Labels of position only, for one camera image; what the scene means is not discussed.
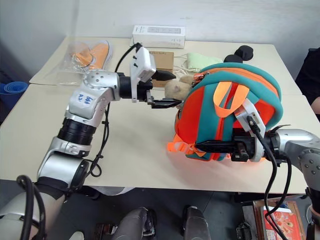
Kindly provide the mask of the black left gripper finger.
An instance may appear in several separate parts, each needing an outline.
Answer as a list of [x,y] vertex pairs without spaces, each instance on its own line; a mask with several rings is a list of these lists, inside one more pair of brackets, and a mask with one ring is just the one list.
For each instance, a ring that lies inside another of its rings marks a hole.
[[160,100],[153,100],[151,103],[151,108],[152,109],[168,109],[168,108],[173,108],[182,103],[181,100],[177,100],[174,98],[163,98]]
[[165,70],[156,70],[155,73],[152,75],[152,79],[156,81],[169,81],[175,78],[176,76],[172,72]]

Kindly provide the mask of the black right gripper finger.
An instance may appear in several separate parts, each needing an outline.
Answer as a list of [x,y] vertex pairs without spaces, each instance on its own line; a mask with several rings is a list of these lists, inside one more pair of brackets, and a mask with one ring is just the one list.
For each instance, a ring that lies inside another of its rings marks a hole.
[[208,140],[197,143],[195,147],[206,153],[233,153],[236,149],[234,141]]

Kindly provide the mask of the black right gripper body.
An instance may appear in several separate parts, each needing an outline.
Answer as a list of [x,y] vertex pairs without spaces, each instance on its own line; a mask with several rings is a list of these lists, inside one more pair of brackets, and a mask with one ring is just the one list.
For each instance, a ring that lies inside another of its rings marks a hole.
[[251,136],[250,132],[245,132],[243,129],[234,128],[232,131],[232,142],[234,150],[230,154],[233,162],[247,162],[255,155],[255,137]]

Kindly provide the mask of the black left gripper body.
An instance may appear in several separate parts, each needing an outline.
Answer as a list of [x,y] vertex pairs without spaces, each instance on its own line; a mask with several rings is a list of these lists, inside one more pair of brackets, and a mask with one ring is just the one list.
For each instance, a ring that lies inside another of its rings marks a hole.
[[151,108],[155,108],[154,97],[151,95],[152,88],[153,83],[151,79],[146,82],[140,81],[137,85],[137,100],[147,103]]

